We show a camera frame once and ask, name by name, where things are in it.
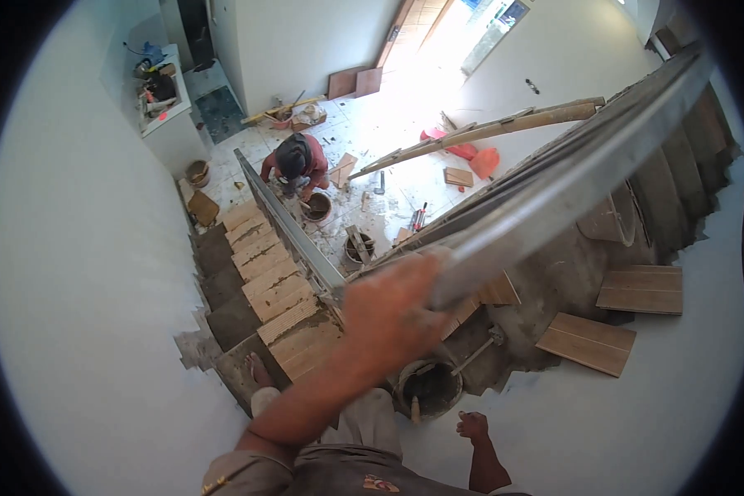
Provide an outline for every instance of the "wooden door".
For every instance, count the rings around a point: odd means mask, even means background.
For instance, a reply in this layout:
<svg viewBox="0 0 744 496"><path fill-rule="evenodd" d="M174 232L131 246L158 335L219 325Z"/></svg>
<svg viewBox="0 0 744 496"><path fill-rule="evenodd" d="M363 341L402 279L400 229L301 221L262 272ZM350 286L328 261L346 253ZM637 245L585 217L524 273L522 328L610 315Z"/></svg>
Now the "wooden door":
<svg viewBox="0 0 744 496"><path fill-rule="evenodd" d="M451 0L403 0L377 59L377 67L383 67L384 81L412 63L449 4Z"/></svg>

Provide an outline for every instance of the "red shirt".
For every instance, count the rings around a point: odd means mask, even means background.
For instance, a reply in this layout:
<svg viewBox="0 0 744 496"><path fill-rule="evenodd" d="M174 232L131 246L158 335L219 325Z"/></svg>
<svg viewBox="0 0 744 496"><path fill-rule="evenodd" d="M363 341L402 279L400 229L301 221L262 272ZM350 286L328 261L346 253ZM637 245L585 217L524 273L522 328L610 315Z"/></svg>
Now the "red shirt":
<svg viewBox="0 0 744 496"><path fill-rule="evenodd" d="M309 179L307 187L314 188L317 184L321 183L327 172L327 159L322 150L322 145L317 141L317 138L310 134L303 135L308 143L308 150L312 153L311 162L306 164L305 169L300 175L307 175ZM278 170L278 164L275 160L275 151L270 153L267 158L262 162L262 179L267 182L270 175L270 169L275 167Z"/></svg>

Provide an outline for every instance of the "tile floor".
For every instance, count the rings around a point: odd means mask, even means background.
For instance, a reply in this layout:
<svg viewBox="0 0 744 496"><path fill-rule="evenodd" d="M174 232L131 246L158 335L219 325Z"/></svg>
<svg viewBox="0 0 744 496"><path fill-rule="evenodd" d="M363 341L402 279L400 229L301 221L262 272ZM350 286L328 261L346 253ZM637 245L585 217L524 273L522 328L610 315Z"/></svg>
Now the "tile floor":
<svg viewBox="0 0 744 496"><path fill-rule="evenodd" d="M331 167L344 153L358 157L357 171L396 148L416 144L422 129L436 125L437 109L429 109L428 105L415 109L408 102L412 100L405 95L385 90L362 98L350 95L323 101L320 105L327 110L327 121L307 129L304 134L311 134L323 145ZM291 133L289 129L273 129L267 120L262 120L214 147L211 178L203 191L220 207L218 221L234 204L252 198L234 149L239 148L254 170L260 172L265 157ZM400 227L408 227L413 212L425 202L429 223L487 183L475 177L475 186L461 193L457 186L444 183L445 167L470 171L466 160L441 151L385 169L386 193L383 195L373 193L380 180L377 172L350 181L342 190L331 183L326 191L333 202L329 216L318 224L303 219L301 226L339 271L349 274L357 270L358 265L344 253L348 226L356 224L361 232L375 239L375 256L380 256L391 248ZM240 190L235 182L246 186ZM297 200L283 203L302 219Z"/></svg>

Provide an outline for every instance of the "worker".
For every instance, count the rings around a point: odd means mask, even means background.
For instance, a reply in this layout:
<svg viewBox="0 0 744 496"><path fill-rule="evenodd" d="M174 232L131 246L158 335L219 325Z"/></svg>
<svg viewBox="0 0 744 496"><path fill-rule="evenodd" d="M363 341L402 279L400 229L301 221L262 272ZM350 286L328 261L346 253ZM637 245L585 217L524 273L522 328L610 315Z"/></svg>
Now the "worker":
<svg viewBox="0 0 744 496"><path fill-rule="evenodd" d="M250 401L253 420L235 451L209 465L201 493L523 494L496 458L480 413L460 413L457 428L474 445L469 491L402 465L391 395L377 385L441 342L452 315L425 308L439 265L436 253L412 254L349 285L344 337L282 393L250 354L246 363L261 387ZM337 418L336 429L329 426Z"/></svg>
<svg viewBox="0 0 744 496"><path fill-rule="evenodd" d="M312 197L315 187L327 190L327 160L317 138L309 134L293 133L262 162L262 181L269 182L270 169L275 177L285 179L284 193L291 197L298 187L304 202Z"/></svg>

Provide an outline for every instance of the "bare foot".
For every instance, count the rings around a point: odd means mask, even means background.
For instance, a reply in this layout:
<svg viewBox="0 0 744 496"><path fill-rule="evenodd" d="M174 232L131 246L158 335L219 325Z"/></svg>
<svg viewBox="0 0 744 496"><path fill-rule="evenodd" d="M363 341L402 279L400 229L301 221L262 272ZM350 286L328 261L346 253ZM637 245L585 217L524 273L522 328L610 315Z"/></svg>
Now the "bare foot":
<svg viewBox="0 0 744 496"><path fill-rule="evenodd" d="M275 387L273 380L267 373L265 364L262 363L262 359L259 358L259 355L255 352L251 352L245 357L245 366L248 367L248 370L250 370L250 376L254 378L254 381L256 381L259 387Z"/></svg>

